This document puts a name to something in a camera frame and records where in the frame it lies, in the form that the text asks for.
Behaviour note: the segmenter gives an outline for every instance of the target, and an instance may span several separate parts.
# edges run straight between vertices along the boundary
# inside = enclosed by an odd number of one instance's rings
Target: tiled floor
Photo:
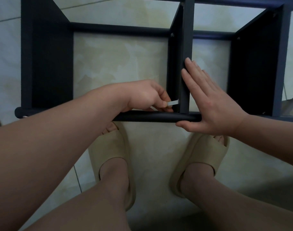
[[[152,0],[55,0],[70,21],[168,28],[178,3]],[[236,31],[262,9],[196,4],[195,30]],[[20,106],[20,0],[0,0],[0,120],[16,120]],[[226,89],[229,42],[193,41],[193,59]],[[74,96],[114,82],[153,78],[166,85],[167,40],[76,33],[74,37]],[[293,97],[293,14],[283,100]],[[193,100],[190,109],[197,110]],[[132,148],[137,200],[128,212],[136,229],[149,223],[196,211],[176,198],[167,182],[189,134],[174,124],[125,123]],[[86,151],[75,164],[82,191],[95,178]],[[272,184],[293,181],[293,167],[245,144],[231,147],[217,174],[218,180],[248,193]],[[24,227],[80,193],[72,169]]]

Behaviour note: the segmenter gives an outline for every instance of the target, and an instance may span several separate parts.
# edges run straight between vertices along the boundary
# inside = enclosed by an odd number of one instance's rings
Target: foot
[[[214,139],[224,145],[223,136],[214,136]],[[181,179],[180,188],[182,193],[186,196],[189,191],[193,191],[193,186],[197,180],[205,181],[214,179],[214,169],[205,163],[192,163],[187,166],[183,178]]]
[[[117,126],[113,122],[111,122],[104,129],[102,135],[116,130],[118,130]],[[106,181],[105,179],[110,182],[106,184],[106,187],[107,191],[109,191],[109,193],[112,193],[112,197],[125,197],[125,193],[127,192],[129,186],[129,179],[127,163],[123,158],[116,157],[107,160],[101,166],[99,176],[102,182]]]

